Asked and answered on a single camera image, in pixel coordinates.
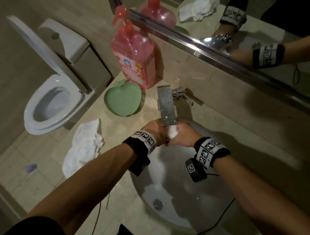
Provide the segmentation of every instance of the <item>pink soap bottle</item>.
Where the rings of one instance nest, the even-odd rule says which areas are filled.
[[[122,19],[119,28],[113,34],[111,48],[120,64],[124,76],[144,89],[154,85],[155,59],[154,42],[134,30],[132,22],[127,19],[128,9],[124,5],[116,8],[113,25]]]
[[[176,16],[169,9],[160,5],[160,0],[148,0],[138,9],[143,15],[150,17],[158,23],[174,28]]]

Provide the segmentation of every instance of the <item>sink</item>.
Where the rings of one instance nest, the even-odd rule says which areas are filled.
[[[213,132],[196,122],[183,121],[202,135],[220,141]],[[185,161],[194,154],[194,148],[162,145],[152,152],[151,163],[141,175],[132,174],[131,177],[138,194],[159,216],[174,225],[201,232],[218,221],[234,197],[218,176],[209,175],[198,183],[192,181]],[[207,173],[217,174],[211,167]],[[230,234],[220,224],[232,217],[237,207],[236,202],[230,206],[213,234]]]
[[[252,45],[254,45],[257,42],[259,42],[261,46],[264,46],[275,43],[276,41],[265,34],[239,31],[234,35],[233,44],[228,52],[231,52],[236,49],[241,49],[245,51],[252,50]],[[274,68],[259,69],[259,70],[291,86],[294,90],[298,91],[299,93],[310,97],[310,62],[299,63],[298,67],[300,71],[300,80],[297,85],[293,84],[295,65],[284,64]]]

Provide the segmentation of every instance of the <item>mirror frame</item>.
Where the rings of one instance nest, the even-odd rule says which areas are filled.
[[[109,0],[109,3],[113,14],[115,14],[115,8],[122,4],[121,0]],[[154,36],[160,37],[170,44],[173,41],[173,45],[179,49],[196,56],[204,62],[213,65],[286,104],[310,114],[310,97],[298,93],[289,85],[245,64],[240,62],[237,63],[229,56],[205,47],[199,40],[181,32],[175,32],[173,29],[163,26],[132,9],[129,9],[129,12],[129,19],[134,25],[138,26],[144,24],[145,27],[150,29],[149,31],[152,32]]]

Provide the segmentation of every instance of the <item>person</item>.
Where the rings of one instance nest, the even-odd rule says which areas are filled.
[[[128,169],[139,174],[132,167],[137,165],[144,150],[151,152],[154,149],[153,144],[197,147],[201,140],[219,144],[209,137],[203,137],[187,123],[178,122],[178,129],[177,136],[168,140],[167,127],[162,126],[161,119],[150,121],[122,144],[88,162],[65,180],[5,235],[25,231],[30,231],[30,234],[73,235]],[[279,190],[230,154],[218,156],[212,161],[214,169],[262,234],[310,234],[310,218]]]
[[[294,4],[288,4],[282,0],[277,0],[261,17],[262,21],[282,28],[297,36],[303,37],[294,42],[289,42],[275,50],[276,56],[267,58],[269,63],[259,60],[259,49],[250,51],[234,50],[230,56],[255,69],[269,68],[281,64],[297,64],[310,61],[310,28],[304,27],[309,21],[307,7],[303,6],[306,2],[297,1]],[[218,29],[213,36],[219,34],[229,34],[232,36],[239,28],[246,23],[246,14],[248,0],[230,0],[220,20]]]

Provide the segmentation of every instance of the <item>person's right hand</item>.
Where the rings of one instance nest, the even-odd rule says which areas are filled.
[[[179,121],[177,125],[179,132],[176,137],[169,140],[168,146],[178,144],[184,147],[194,147],[197,140],[203,137],[188,123]]]

